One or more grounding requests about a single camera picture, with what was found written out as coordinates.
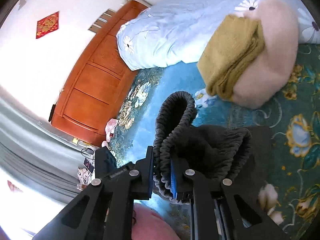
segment pink cloth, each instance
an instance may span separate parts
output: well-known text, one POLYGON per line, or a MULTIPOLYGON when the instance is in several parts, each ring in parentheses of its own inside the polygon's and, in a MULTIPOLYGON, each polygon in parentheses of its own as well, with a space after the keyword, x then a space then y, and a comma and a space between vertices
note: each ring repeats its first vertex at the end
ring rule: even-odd
POLYGON ((173 229, 152 209, 135 203, 136 224, 132 226, 132 240, 180 240, 173 229))
POLYGON ((109 122, 106 125, 106 142, 110 142, 111 137, 110 137, 110 133, 116 128, 117 124, 118 124, 119 120, 117 119, 110 119, 109 122))
POLYGON ((244 17, 261 20, 265 48, 236 82, 232 101, 256 109, 279 91, 292 73, 298 50, 298 19, 281 0, 263 0, 244 17))

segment cable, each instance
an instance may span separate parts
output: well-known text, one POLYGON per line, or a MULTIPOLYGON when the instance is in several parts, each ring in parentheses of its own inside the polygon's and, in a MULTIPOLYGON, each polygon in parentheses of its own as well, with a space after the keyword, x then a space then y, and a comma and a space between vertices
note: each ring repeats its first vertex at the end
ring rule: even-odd
POLYGON ((83 155, 83 153, 84 153, 84 151, 83 151, 83 150, 87 151, 87 149, 83 148, 83 149, 81 150, 81 155, 82 155, 83 157, 85 157, 85 158, 87 158, 87 159, 89 159, 89 160, 92 160, 92 161, 93 161, 94 159, 89 158, 89 157, 87 157, 87 156, 83 155))

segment gray curtain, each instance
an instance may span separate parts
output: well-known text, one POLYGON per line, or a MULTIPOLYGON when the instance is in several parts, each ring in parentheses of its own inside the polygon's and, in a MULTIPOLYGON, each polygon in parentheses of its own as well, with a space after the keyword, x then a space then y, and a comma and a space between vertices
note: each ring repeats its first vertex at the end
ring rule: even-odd
POLYGON ((80 149, 48 131, 40 120, 0 87, 0 168, 20 183, 62 203, 76 189, 77 168, 83 167, 80 149))

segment folded towel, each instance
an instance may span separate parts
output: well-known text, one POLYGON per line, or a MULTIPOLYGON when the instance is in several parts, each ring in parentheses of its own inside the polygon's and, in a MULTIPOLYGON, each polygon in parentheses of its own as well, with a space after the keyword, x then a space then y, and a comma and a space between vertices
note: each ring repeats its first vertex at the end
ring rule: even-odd
POLYGON ((231 100, 233 86, 263 48, 260 20, 227 15, 197 64, 207 93, 231 100))

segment red decoration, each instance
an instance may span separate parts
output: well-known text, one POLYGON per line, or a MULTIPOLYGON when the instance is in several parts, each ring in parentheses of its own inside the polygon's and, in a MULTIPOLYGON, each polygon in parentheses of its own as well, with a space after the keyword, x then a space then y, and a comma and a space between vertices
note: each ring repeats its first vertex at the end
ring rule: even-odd
POLYGON ((59 12, 47 16, 37 22, 36 39, 59 29, 59 12))

